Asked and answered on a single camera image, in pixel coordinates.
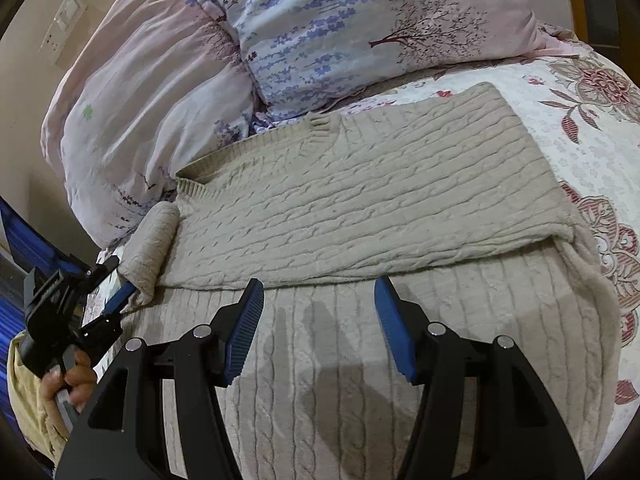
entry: floral bedspread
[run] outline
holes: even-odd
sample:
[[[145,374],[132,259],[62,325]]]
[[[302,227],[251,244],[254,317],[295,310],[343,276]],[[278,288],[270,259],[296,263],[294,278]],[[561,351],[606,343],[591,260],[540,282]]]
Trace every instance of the floral bedspread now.
[[[353,114],[432,96],[446,99],[489,81],[522,118],[558,182],[591,225],[602,272],[620,300],[623,349],[601,461],[640,405],[640,91],[590,47],[565,41],[575,43],[580,57],[514,58],[425,70],[374,85],[335,108]],[[99,313],[115,287],[112,278],[100,289],[86,320]]]

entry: switch panel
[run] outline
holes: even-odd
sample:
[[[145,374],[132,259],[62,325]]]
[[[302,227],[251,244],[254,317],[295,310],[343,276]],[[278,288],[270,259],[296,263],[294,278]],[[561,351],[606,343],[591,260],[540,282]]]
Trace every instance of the switch panel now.
[[[60,57],[66,40],[86,10],[84,0],[63,0],[56,12],[49,30],[42,40],[40,52],[55,64]]]

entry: beige sweater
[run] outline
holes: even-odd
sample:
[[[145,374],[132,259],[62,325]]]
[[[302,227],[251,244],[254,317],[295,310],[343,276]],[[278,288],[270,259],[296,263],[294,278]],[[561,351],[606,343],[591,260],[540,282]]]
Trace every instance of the beige sweater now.
[[[462,336],[511,335],[593,466],[614,400],[616,295],[588,227],[492,85],[309,116],[179,176],[176,205],[153,209],[125,250],[138,301],[155,295],[129,329],[177,338],[250,277],[264,282],[244,375],[220,392],[245,478],[397,472],[419,388],[380,330],[372,291],[385,273]]]

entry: yellow cloth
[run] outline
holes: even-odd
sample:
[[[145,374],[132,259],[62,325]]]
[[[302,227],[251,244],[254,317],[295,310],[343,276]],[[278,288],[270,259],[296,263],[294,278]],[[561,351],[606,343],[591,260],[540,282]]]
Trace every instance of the yellow cloth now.
[[[9,344],[6,362],[9,401],[26,441],[57,465],[66,440],[47,417],[44,402],[38,394],[40,379],[22,364],[18,352],[22,338],[24,332],[20,332]]]

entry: finger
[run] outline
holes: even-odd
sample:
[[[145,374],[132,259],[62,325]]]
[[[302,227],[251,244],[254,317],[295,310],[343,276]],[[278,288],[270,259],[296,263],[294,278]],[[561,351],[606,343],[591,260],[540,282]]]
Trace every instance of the finger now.
[[[60,370],[44,374],[40,382],[40,397],[44,400],[53,400],[56,392],[65,385]]]
[[[69,402],[80,410],[80,406],[84,408],[84,405],[87,403],[94,390],[95,384],[80,384],[79,386],[76,386],[69,394]]]
[[[92,368],[86,366],[74,366],[65,375],[65,381],[71,386],[79,386],[83,383],[97,383],[98,376]]]
[[[91,368],[91,359],[89,359],[89,356],[82,350],[76,350],[74,357],[76,358],[77,364]]]
[[[58,430],[58,433],[64,438],[68,438],[69,432],[66,429],[65,423],[62,420],[62,415],[60,415],[60,410],[58,409],[56,403],[53,400],[45,400],[44,409],[47,412],[47,417],[54,425],[54,427]]]
[[[78,413],[82,413],[85,408],[86,408],[86,402],[82,402],[81,404],[78,404],[76,406],[76,410],[78,410]]]

